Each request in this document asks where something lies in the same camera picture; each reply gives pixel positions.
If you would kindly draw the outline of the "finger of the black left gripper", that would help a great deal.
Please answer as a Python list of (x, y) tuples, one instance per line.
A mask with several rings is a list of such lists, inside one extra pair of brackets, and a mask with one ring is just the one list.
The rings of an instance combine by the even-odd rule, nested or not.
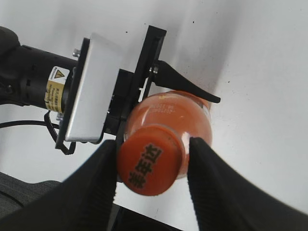
[(212, 103), (220, 103), (221, 98), (196, 86), (164, 61), (157, 61), (158, 70), (154, 77), (155, 85), (193, 94)]
[(121, 145), (124, 142), (124, 134), (125, 134), (125, 129), (126, 129), (126, 123), (127, 120), (125, 118), (120, 118), (120, 123), (116, 135), (116, 156), (118, 157), (118, 152), (120, 150)]

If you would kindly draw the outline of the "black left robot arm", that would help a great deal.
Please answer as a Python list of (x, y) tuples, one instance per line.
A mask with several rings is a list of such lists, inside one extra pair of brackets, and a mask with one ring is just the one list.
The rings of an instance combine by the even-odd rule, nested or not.
[(93, 33), (73, 58), (22, 45), (8, 28), (0, 29), (0, 102), (32, 105), (56, 112), (59, 125), (44, 116), (55, 148), (65, 155), (76, 144), (98, 144), (105, 133), (123, 143), (128, 116), (152, 84), (188, 92), (212, 103), (220, 98), (199, 88), (159, 60), (166, 31), (149, 26), (134, 72), (120, 68), (121, 48)]

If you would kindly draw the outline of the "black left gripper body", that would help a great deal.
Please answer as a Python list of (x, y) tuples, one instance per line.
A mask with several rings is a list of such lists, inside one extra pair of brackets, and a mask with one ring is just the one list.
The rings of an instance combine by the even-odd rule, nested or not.
[(144, 43), (138, 58), (135, 72), (120, 69), (109, 105), (103, 132), (118, 135), (121, 124), (125, 124), (131, 111), (138, 104), (141, 88), (150, 69), (158, 60), (167, 31), (148, 26)]

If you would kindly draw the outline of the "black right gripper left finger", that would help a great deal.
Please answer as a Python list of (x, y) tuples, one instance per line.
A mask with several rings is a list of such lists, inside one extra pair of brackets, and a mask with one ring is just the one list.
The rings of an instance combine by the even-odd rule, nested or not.
[(0, 221), (2, 231), (105, 231), (117, 182), (116, 142), (104, 141), (63, 183)]

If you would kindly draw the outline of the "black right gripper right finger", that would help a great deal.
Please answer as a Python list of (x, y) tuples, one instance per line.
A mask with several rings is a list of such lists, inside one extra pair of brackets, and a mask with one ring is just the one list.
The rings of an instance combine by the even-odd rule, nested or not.
[(188, 185), (201, 231), (306, 231), (308, 216), (246, 180), (202, 139), (189, 141)]

